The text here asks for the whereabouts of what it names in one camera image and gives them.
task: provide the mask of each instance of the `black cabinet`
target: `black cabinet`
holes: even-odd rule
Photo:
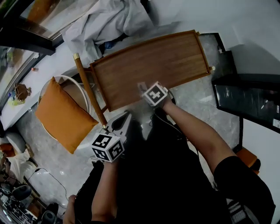
[[[231,74],[212,85],[218,109],[280,133],[280,75]]]

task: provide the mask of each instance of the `person's hand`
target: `person's hand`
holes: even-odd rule
[[[64,214],[63,224],[75,224],[75,211],[74,211],[75,199],[76,199],[76,195],[71,195],[68,198],[68,205]]]

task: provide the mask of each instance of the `black cable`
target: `black cable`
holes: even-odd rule
[[[27,181],[29,181],[29,179],[33,176],[33,174],[35,174],[36,172],[38,172],[38,171],[41,170],[41,169],[46,170],[45,168],[38,168],[38,169],[36,169],[36,170],[31,174],[31,176],[28,178]],[[62,185],[62,183],[60,183],[59,180],[56,179],[52,174],[50,174],[50,175],[64,188],[64,190],[65,190],[65,197],[66,197],[66,199],[67,199],[67,201],[68,201],[66,188],[65,188],[65,187]]]

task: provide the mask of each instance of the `black pants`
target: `black pants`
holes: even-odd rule
[[[163,110],[157,109],[156,115],[152,117],[152,130],[145,141],[142,136],[140,124],[133,121],[127,141],[124,145],[126,158],[121,159],[119,165],[119,179],[117,188],[118,215],[117,220],[129,220],[135,218],[135,212],[139,211],[139,216],[146,204],[141,204],[143,195],[157,191],[154,182],[164,180],[165,175],[171,172],[174,163],[170,161],[168,149],[177,149],[172,160],[192,156],[198,160],[195,153],[188,149],[186,137],[167,120]],[[76,223],[89,223],[91,221],[91,204],[99,180],[103,171],[103,164],[98,161],[90,173],[75,201]]]

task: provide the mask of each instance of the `white cloth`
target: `white cloth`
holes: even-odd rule
[[[140,0],[99,0],[84,16],[61,31],[72,53],[87,52],[90,61],[102,57],[98,45],[121,34],[142,34],[153,23]]]
[[[14,157],[8,158],[8,160],[10,161],[10,171],[14,173],[20,183],[23,182],[23,176],[27,170],[36,169],[33,163],[27,161],[29,158],[30,155],[27,149],[24,151],[24,153],[17,154]]]

